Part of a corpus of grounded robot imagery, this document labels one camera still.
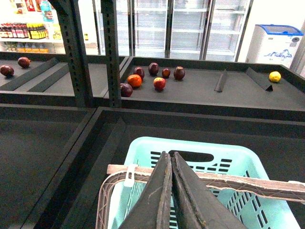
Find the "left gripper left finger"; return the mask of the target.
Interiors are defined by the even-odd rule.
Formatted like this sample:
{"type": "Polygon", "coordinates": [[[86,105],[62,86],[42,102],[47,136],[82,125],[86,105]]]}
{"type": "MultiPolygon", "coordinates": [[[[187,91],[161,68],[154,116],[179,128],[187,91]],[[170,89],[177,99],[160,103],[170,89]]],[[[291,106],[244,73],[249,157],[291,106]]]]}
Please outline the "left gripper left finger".
{"type": "Polygon", "coordinates": [[[162,152],[140,198],[119,226],[121,229],[168,229],[170,227],[172,164],[162,152]]]}

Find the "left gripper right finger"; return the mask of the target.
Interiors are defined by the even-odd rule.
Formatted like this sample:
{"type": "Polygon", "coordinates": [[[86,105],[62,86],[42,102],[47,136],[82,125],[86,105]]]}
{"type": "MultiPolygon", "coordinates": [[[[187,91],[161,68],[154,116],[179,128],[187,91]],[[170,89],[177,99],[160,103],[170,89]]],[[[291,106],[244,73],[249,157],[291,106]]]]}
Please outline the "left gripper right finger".
{"type": "Polygon", "coordinates": [[[171,155],[172,195],[180,229],[245,229],[178,152],[171,155]]]}

